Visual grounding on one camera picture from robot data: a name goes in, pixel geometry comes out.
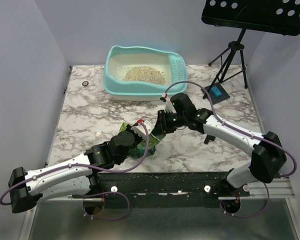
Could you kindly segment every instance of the marble countertop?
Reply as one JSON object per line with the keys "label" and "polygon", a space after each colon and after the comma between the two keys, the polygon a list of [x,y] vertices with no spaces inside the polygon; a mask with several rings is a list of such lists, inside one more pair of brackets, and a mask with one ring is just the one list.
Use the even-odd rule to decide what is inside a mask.
{"label": "marble countertop", "polygon": [[[219,66],[188,65],[188,80],[208,86]],[[231,66],[231,76],[241,68]],[[159,101],[115,101],[103,86],[103,65],[74,66],[62,107],[48,165],[60,163],[85,152],[93,145],[103,143],[119,132],[123,122],[135,123],[143,118],[153,124],[157,111],[164,106]],[[260,132],[257,116],[249,92],[244,88],[242,74],[222,84],[230,99],[215,105],[216,112],[243,128]],[[203,100],[200,89],[189,84],[187,93],[197,108],[211,109]],[[228,171],[247,163],[250,158],[238,148],[216,139],[204,144],[206,135],[188,128],[168,134],[132,172],[203,172]],[[138,160],[128,158],[113,169],[132,167]]]}

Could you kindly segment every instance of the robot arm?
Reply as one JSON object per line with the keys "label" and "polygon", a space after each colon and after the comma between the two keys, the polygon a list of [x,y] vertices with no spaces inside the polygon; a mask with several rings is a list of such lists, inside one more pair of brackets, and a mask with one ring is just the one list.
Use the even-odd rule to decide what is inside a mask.
{"label": "robot arm", "polygon": [[[166,104],[165,110],[158,111],[158,119],[152,134],[155,136],[173,133],[177,128],[187,126],[189,129],[207,134],[208,140],[220,138],[235,147],[241,149],[251,157],[251,163],[247,163],[239,168],[231,169],[220,182],[219,192],[229,192],[237,189],[247,183],[261,181],[271,183],[278,174],[281,167],[287,161],[285,153],[263,141],[255,138],[249,138],[236,130],[220,122],[212,111],[201,108],[196,109],[189,97],[184,93],[178,93],[171,97],[161,98]],[[281,142],[278,136],[273,132],[262,134],[244,129],[233,123],[228,125],[253,136],[271,141],[279,146]]]}
{"label": "robot arm", "polygon": [[[165,110],[158,111],[156,125],[153,126],[148,121],[144,122],[148,132],[153,136],[161,139],[166,134],[176,131],[178,127],[186,126],[190,130],[207,134],[207,139],[209,140],[214,140],[215,137],[220,138],[241,149],[251,157],[251,163],[231,169],[213,187],[215,188],[213,192],[218,193],[216,197],[227,195],[247,183],[258,180],[263,183],[270,183],[287,160],[284,152],[276,147],[263,141],[249,138],[225,126],[225,120],[220,118],[223,121],[220,122],[212,111],[205,108],[196,109],[189,97],[184,93],[178,93],[171,99],[166,97],[163,100],[166,102],[166,107]],[[230,124],[237,129],[281,146],[278,136],[272,132],[262,135],[235,124]],[[73,164],[85,164],[111,169],[115,164],[120,165],[129,156],[129,151],[135,148],[145,137],[146,133],[142,126],[138,124],[134,126],[129,125],[125,131],[112,137],[110,141],[95,145],[85,153],[65,162],[28,172],[22,167],[16,168],[12,172],[9,187],[29,178],[34,180],[10,192],[12,212],[24,212],[33,208],[37,201],[50,198],[77,194],[85,195],[91,193],[91,191],[101,192],[100,182],[98,182],[98,177],[96,177],[98,170],[90,169],[86,166],[71,166]],[[36,176],[41,173],[48,174],[37,179]]]}

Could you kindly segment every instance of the screw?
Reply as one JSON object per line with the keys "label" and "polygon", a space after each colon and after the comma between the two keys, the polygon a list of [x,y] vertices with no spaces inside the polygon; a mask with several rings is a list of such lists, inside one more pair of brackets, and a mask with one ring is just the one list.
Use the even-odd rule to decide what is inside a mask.
{"label": "screw", "polygon": [[204,191],[210,193],[211,187],[209,185],[204,186]]}
{"label": "screw", "polygon": [[118,192],[118,188],[116,186],[111,187],[111,192]]}
{"label": "screw", "polygon": [[248,185],[244,185],[244,186],[243,186],[243,191],[249,192],[249,190],[250,190],[250,188],[249,188]]}
{"label": "screw", "polygon": [[88,86],[88,85],[89,85],[89,82],[88,82],[88,81],[83,81],[83,82],[82,82],[82,86],[86,87],[86,86]]}

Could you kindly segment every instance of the green plastic bag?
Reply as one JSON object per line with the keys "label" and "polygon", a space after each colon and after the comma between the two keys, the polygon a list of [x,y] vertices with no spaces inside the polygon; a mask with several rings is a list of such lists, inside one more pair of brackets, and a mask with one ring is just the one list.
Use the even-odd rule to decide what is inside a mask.
{"label": "green plastic bag", "polygon": [[[127,122],[122,123],[119,131],[122,132],[122,131],[126,130],[128,125],[129,125],[129,123],[127,123]],[[148,153],[146,154],[146,156],[151,156],[151,155],[155,154],[156,145],[158,145],[161,142],[161,140],[162,139],[159,140],[152,134],[149,134],[149,147],[148,147]],[[131,149],[129,151],[129,155],[134,159],[141,158],[146,150],[146,143],[147,143],[147,140],[144,139],[142,142],[140,142],[136,146],[136,148]]]}

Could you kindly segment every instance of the white wall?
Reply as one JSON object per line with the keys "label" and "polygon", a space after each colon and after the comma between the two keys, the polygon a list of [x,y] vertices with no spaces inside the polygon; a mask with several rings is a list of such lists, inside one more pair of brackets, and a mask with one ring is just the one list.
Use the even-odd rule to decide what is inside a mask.
{"label": "white wall", "polygon": [[[68,74],[34,0],[0,0],[0,195],[14,168],[44,166]],[[18,239],[23,219],[0,205],[0,240]]]}
{"label": "white wall", "polygon": [[[240,30],[201,21],[205,0],[36,0],[65,59],[104,64],[113,45],[146,46],[181,54],[187,64],[207,64]],[[264,34],[247,31],[248,63]],[[235,64],[240,62],[239,54]]]}
{"label": "white wall", "polygon": [[[290,178],[300,212],[300,35],[267,33],[250,61],[248,75],[265,129],[277,133],[297,159],[297,172]],[[283,171],[291,169],[288,159]]]}

